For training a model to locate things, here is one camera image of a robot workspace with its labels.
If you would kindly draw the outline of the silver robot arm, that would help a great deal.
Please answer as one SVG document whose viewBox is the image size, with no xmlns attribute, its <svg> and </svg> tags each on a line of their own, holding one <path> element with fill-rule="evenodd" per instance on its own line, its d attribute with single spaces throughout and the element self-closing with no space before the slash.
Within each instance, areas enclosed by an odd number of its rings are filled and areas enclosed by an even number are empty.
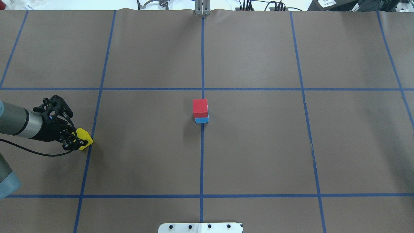
<svg viewBox="0 0 414 233">
<path fill-rule="evenodd" d="M 74 113 L 62 97 L 54 95 L 44 98 L 42 105 L 31 111 L 0 102 L 1 134 L 18 136 L 26 139 L 61 143 L 65 152 L 61 154 L 45 154 L 37 152 L 11 141 L 1 139 L 19 149 L 45 157 L 60 157 L 76 150 L 83 150 L 93 143 L 91 135 L 82 128 L 76 128 L 71 120 Z"/>
</svg>

